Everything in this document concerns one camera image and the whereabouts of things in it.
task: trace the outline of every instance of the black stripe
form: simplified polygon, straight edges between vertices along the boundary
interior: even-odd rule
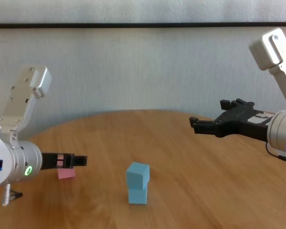
[[[0,29],[60,28],[201,28],[201,27],[285,27],[286,22],[208,22],[208,23],[9,23]]]

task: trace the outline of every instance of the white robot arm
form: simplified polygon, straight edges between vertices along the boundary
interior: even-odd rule
[[[28,124],[36,101],[47,94],[51,81],[47,67],[30,66],[21,70],[16,84],[11,87],[10,100],[0,117],[0,186],[4,186],[3,206],[22,196],[22,193],[11,190],[12,183],[33,178],[41,169],[86,165],[86,156],[42,153],[35,144],[18,140],[18,132]],[[62,166],[57,165],[58,160],[62,161]]]
[[[281,29],[275,29],[253,42],[250,51],[261,70],[269,69],[286,99],[286,37]],[[253,102],[221,101],[226,110],[214,121],[203,121],[190,117],[191,127],[196,134],[225,137],[231,134],[245,135],[266,142],[272,156],[286,161],[286,111],[276,114],[255,110]],[[277,150],[270,153],[268,145]]]
[[[286,99],[286,37],[275,29],[253,42],[250,51],[261,70],[269,69]],[[286,152],[286,111],[277,112],[269,123],[267,140],[274,149]]]

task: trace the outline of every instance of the cable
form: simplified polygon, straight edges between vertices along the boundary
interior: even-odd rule
[[[273,153],[271,153],[268,149],[268,142],[266,142],[266,150],[267,150],[267,153],[270,154],[271,156],[274,156],[282,161],[285,161],[286,162],[286,156],[282,156],[282,155],[275,155]]]
[[[271,156],[274,156],[274,157],[278,158],[278,155],[275,155],[275,154],[273,154],[273,153],[271,153],[271,152],[269,151],[269,149],[268,149],[268,142],[266,142],[266,150],[267,150],[268,154],[270,154]]]

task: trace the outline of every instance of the green led ring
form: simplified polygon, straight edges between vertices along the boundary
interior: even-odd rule
[[[32,171],[33,171],[33,167],[32,167],[32,166],[29,166],[29,167],[27,167],[27,169],[25,170],[24,175],[28,176]]]

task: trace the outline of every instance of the pink block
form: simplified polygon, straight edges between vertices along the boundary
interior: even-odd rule
[[[62,161],[58,161],[57,165],[62,166]],[[74,168],[58,168],[57,173],[58,173],[58,179],[75,177]]]

